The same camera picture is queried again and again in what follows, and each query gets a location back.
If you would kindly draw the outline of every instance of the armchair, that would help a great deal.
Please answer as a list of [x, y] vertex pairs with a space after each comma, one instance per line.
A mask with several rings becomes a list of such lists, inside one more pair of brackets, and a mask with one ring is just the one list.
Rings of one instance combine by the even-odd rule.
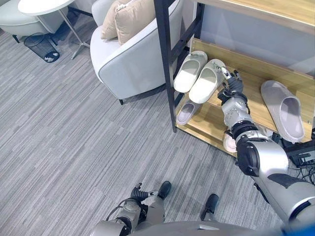
[[58, 12], [42, 16], [25, 15], [18, 10], [20, 0], [0, 0], [0, 28], [13, 36], [55, 33], [63, 22]]
[[[156, 19], [122, 46], [117, 40], [100, 38], [102, 23], [112, 2], [97, 0], [92, 5], [98, 28], [92, 35], [90, 51], [98, 79], [123, 104], [124, 98], [161, 86], [165, 79]], [[176, 0], [169, 7], [172, 47], [180, 38], [182, 7], [183, 0]]]

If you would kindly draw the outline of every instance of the wooden shelf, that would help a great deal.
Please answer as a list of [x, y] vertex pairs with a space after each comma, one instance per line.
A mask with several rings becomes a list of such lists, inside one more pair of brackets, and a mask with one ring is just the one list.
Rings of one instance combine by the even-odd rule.
[[[315, 108], [315, 80], [302, 73], [272, 65], [231, 50], [193, 39], [194, 50], [207, 53], [208, 60], [217, 58], [228, 66], [230, 71], [237, 69], [244, 83], [243, 93], [248, 98], [251, 116], [257, 125], [278, 132], [271, 115], [260, 94], [260, 87], [266, 80], [277, 80], [283, 83], [301, 101], [301, 115], [305, 136], [303, 142], [311, 140], [312, 122]], [[204, 103], [186, 125], [177, 125], [185, 132], [224, 150], [222, 139], [227, 129], [223, 123], [221, 101], [217, 98], [219, 88], [213, 96]], [[189, 95], [181, 100], [176, 113], [189, 99]]]
[[[266, 80], [276, 80], [284, 84], [301, 101], [301, 116], [305, 130], [305, 136], [302, 141], [311, 140], [315, 107], [315, 80], [311, 76], [269, 64], [214, 44], [205, 43], [199, 39], [193, 39], [192, 47], [194, 50], [206, 52], [208, 60], [217, 58], [229, 65], [227, 68], [230, 71], [238, 70], [243, 78], [244, 94], [249, 100], [248, 104], [253, 120], [262, 127], [274, 132], [278, 131], [264, 104], [260, 86]], [[208, 103], [220, 108], [221, 101], [217, 98], [218, 90], [208, 100]]]
[[[189, 100], [189, 95], [186, 94], [181, 103], [177, 107], [177, 112]], [[203, 133], [215, 138], [223, 140], [223, 132], [227, 129], [223, 123], [224, 115], [221, 108], [212, 106], [210, 103], [204, 103], [194, 116], [188, 122], [188, 125], [194, 130], [202, 130]]]
[[198, 2], [315, 34], [314, 0], [198, 0]]
[[200, 130], [196, 130], [194, 129], [193, 127], [189, 126], [189, 125], [177, 125], [178, 128], [180, 128], [181, 130], [185, 131], [186, 133], [189, 133], [203, 141], [205, 141], [206, 143], [212, 145], [212, 146], [215, 146], [216, 148], [232, 155], [232, 156], [235, 156], [237, 157], [237, 153], [230, 153], [230, 152], [227, 152], [224, 147], [223, 147], [223, 144], [222, 144], [222, 141], [220, 140], [217, 140], [203, 132], [201, 132]]

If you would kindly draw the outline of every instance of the white armchair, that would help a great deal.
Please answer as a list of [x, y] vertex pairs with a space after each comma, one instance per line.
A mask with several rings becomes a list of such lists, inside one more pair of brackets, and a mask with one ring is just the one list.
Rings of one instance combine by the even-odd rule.
[[[117, 40], [100, 38], [101, 25], [112, 2], [97, 0], [92, 6], [99, 27], [91, 38], [91, 58], [99, 80], [122, 104], [124, 98], [161, 86], [165, 78], [156, 19], [122, 46]], [[169, 7], [172, 47], [180, 38], [182, 7], [183, 0], [176, 0]]]

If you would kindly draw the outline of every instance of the gray slipper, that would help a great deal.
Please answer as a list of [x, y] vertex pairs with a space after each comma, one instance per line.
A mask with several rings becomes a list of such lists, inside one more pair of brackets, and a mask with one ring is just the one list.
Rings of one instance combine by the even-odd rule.
[[301, 141], [304, 127], [300, 100], [283, 84], [274, 80], [264, 82], [260, 90], [279, 134], [292, 143]]
[[176, 122], [181, 125], [187, 124], [200, 106], [201, 104], [197, 104], [192, 102], [191, 100], [188, 100], [179, 111], [176, 117]]

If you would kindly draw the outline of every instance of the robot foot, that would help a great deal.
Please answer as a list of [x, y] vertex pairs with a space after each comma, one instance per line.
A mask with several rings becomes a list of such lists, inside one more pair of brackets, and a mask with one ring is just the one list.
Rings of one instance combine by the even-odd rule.
[[169, 194], [171, 187], [172, 187], [171, 183], [169, 181], [165, 181], [159, 188], [157, 196], [164, 200], [164, 198], [166, 198], [167, 195]]
[[211, 194], [209, 196], [208, 200], [203, 205], [203, 208], [200, 214], [200, 219], [202, 221], [208, 221], [208, 220], [211, 220], [211, 218], [213, 218], [218, 202], [219, 202], [219, 197], [216, 194]]

